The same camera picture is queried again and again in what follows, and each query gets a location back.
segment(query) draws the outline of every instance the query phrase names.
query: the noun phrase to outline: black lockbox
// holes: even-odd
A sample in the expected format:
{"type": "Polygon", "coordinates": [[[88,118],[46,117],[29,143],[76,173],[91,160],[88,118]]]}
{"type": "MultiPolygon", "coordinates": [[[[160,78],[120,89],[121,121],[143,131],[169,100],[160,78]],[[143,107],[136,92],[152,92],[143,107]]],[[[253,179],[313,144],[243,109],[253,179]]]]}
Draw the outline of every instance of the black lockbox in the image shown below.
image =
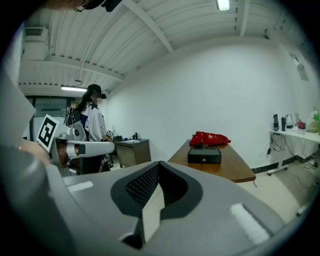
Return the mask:
{"type": "Polygon", "coordinates": [[[188,163],[221,164],[221,152],[217,147],[191,148],[188,152],[188,163]]]}

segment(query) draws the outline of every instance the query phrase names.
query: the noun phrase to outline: cabinet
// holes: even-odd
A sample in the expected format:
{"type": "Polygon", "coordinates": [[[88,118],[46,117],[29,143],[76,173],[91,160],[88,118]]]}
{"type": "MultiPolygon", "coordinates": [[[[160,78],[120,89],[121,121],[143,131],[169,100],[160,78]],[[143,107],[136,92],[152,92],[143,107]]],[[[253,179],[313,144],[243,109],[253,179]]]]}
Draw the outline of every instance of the cabinet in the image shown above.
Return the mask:
{"type": "Polygon", "coordinates": [[[130,141],[115,143],[121,168],[123,166],[130,167],[151,161],[149,140],[139,139],[139,141],[138,143],[130,141]]]}

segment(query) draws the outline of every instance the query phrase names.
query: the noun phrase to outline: woman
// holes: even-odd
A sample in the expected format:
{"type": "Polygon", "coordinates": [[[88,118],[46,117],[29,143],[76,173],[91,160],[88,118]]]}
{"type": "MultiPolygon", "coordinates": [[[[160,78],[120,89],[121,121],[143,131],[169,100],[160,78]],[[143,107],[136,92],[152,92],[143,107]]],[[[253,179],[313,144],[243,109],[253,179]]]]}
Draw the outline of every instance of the woman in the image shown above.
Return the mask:
{"type": "Polygon", "coordinates": [[[106,135],[106,125],[98,106],[101,102],[101,88],[97,84],[88,86],[80,103],[75,106],[81,117],[87,138],[91,142],[100,142],[106,135]]]}
{"type": "MultiPolygon", "coordinates": [[[[106,124],[98,103],[101,102],[101,88],[97,84],[88,86],[80,103],[75,106],[79,112],[87,139],[91,142],[100,142],[106,138],[106,124]]],[[[105,155],[97,155],[82,159],[85,174],[110,171],[105,155]]]]}

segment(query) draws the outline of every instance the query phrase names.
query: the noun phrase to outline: brown table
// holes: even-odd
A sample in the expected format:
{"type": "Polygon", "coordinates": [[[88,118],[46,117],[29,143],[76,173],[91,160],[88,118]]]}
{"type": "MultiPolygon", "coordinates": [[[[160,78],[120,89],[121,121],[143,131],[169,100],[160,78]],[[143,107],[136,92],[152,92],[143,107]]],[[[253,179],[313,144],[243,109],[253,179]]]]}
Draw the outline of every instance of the brown table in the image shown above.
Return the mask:
{"type": "Polygon", "coordinates": [[[254,172],[230,145],[219,146],[221,164],[188,163],[188,152],[190,148],[193,148],[193,146],[189,145],[189,142],[190,139],[180,147],[168,162],[218,175],[235,183],[250,182],[256,179],[254,172]]]}

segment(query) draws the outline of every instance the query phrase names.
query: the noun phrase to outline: white sticker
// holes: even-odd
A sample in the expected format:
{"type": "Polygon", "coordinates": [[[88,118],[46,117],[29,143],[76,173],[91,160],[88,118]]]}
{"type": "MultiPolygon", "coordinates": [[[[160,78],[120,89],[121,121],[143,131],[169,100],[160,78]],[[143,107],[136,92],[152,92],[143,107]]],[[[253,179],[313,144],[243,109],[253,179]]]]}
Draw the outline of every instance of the white sticker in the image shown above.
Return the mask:
{"type": "Polygon", "coordinates": [[[94,186],[94,184],[91,181],[86,181],[86,182],[79,183],[76,185],[68,186],[67,188],[70,192],[75,192],[75,191],[85,190],[85,189],[91,188],[93,186],[94,186]]]}

